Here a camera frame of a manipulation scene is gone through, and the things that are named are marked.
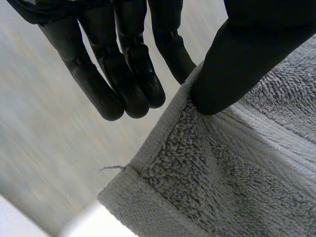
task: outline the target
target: floor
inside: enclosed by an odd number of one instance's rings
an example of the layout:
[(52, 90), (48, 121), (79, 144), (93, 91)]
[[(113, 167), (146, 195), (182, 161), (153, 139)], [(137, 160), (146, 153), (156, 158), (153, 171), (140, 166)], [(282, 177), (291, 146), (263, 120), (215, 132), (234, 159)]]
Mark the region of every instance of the floor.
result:
[[(184, 1), (179, 33), (195, 63), (226, 18), (222, 0)], [(149, 14), (144, 38), (166, 103), (142, 119), (107, 122), (38, 27), (0, 1), (0, 194), (53, 236), (118, 173), (100, 168), (132, 159), (179, 88), (155, 47)]]

